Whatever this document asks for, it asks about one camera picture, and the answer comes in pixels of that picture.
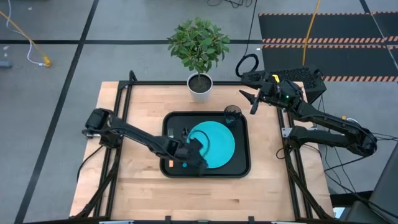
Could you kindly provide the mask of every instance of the black cup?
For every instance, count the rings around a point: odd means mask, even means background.
[[[233,127],[242,117],[242,111],[235,105],[229,105],[224,110],[225,122],[228,127]]]

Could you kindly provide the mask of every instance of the gray floor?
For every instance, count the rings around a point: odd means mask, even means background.
[[[78,40],[93,0],[12,0],[12,18],[33,39]],[[366,0],[371,11],[398,11],[395,0]],[[259,0],[257,12],[312,12],[316,0]],[[200,16],[212,20],[232,39],[246,39],[252,7],[232,9],[224,2],[209,7],[202,0],[100,0],[88,33],[89,40],[164,40],[174,27],[186,19]],[[7,1],[0,0],[7,14]],[[319,12],[363,12],[359,0],[323,0]],[[0,18],[0,40],[23,39],[5,28]],[[253,39],[260,39],[258,20]],[[26,60],[28,45],[0,45],[0,60],[13,64],[0,70],[0,217],[13,223],[32,169],[42,147],[45,133],[68,73],[76,45],[43,45],[53,61],[52,68],[38,67]],[[245,45],[230,45],[231,52],[209,74],[214,80],[237,80],[236,63]],[[261,46],[250,45],[248,52]],[[31,56],[40,60],[36,51]],[[242,70],[250,68],[250,62]],[[76,187],[76,172],[86,141],[80,134],[86,117],[96,104],[103,81],[126,79],[133,69],[140,80],[185,80],[190,72],[166,45],[85,45],[55,130],[47,158],[32,197],[25,222],[67,218]],[[328,113],[347,115],[379,133],[398,136],[397,83],[327,83],[324,95]],[[381,142],[372,157],[348,165],[348,173],[357,191],[372,190],[395,144]],[[343,162],[356,158],[338,149]],[[328,150],[329,165],[340,162],[334,149]],[[345,186],[348,179],[337,173]],[[330,188],[343,193],[328,181]]]

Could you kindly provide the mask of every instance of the wooden table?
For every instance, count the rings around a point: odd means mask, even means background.
[[[98,108],[113,109],[117,86],[117,82],[102,83]],[[257,221],[294,220],[285,161],[275,156],[282,147],[277,110],[262,104],[256,115],[250,115],[251,106],[238,90],[256,92],[245,86],[214,86],[210,101],[197,104],[184,85],[133,86],[127,122],[153,135],[162,134],[163,118],[171,111],[222,111],[228,105],[240,107],[248,121],[251,171],[241,179],[167,178],[159,170],[158,157],[145,146],[124,138],[112,219],[164,220],[171,215],[173,220],[245,221],[248,216]],[[98,148],[98,141],[98,138],[88,141],[85,158]],[[301,155],[309,191],[333,216],[318,152],[303,146]],[[81,170],[70,215],[80,212],[98,188],[103,159],[104,150]],[[300,213],[305,217],[298,188],[297,192]]]

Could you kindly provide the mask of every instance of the teal plate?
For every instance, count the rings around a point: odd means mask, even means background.
[[[200,154],[207,161],[208,169],[225,165],[234,154],[234,136],[226,126],[219,122],[205,121],[196,125],[188,135],[188,143],[191,138],[196,138],[203,144]]]

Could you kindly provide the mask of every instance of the hazard tape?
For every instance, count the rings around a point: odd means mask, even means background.
[[[378,76],[378,77],[349,77],[349,76],[326,76],[325,82],[398,82],[398,77]]]
[[[397,13],[397,11],[380,11],[380,12],[372,12],[372,14],[386,14],[386,13]]]
[[[302,44],[266,44],[262,46],[267,48],[304,48]],[[309,49],[385,49],[385,45],[308,45]]]
[[[398,36],[377,38],[308,38],[308,44],[378,44],[385,41],[397,41]],[[266,38],[262,40],[267,44],[304,44],[305,38]]]
[[[397,42],[398,41],[398,36],[389,36],[384,38],[385,42]]]
[[[368,12],[317,13],[317,16],[370,15]],[[259,13],[259,16],[312,16],[312,13]]]

